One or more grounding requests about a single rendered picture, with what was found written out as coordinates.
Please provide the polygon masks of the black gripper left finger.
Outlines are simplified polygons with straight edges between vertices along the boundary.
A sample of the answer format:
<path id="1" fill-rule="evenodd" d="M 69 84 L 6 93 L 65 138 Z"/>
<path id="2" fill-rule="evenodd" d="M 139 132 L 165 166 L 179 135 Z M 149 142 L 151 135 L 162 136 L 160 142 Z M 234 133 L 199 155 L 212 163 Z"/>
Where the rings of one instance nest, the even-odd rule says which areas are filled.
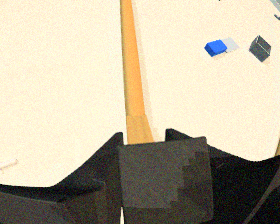
<path id="1" fill-rule="evenodd" d="M 0 222 L 120 224 L 117 145 L 124 145 L 123 131 L 113 133 L 81 167 L 48 188 L 0 184 Z"/>

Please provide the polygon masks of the long-handled scraper with black blade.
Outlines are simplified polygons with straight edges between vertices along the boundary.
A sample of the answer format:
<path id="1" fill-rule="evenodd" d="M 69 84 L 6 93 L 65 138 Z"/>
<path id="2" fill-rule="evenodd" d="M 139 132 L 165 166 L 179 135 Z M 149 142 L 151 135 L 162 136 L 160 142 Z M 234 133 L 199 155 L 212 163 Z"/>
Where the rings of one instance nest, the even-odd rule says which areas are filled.
<path id="1" fill-rule="evenodd" d="M 201 224 L 214 214 L 207 137 L 153 141 L 131 4 L 119 4 L 128 144 L 116 151 L 124 224 Z"/>

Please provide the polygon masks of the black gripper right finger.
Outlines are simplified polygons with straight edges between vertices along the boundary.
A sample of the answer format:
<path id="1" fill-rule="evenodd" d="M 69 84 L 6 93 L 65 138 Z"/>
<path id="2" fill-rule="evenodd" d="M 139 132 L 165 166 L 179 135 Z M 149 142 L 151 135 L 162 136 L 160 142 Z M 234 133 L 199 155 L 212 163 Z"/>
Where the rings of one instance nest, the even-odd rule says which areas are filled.
<path id="1" fill-rule="evenodd" d="M 165 141 L 193 139 L 165 128 Z M 201 224 L 248 224 L 265 198 L 280 186 L 280 155 L 252 161 L 208 144 L 212 172 L 213 218 Z"/>

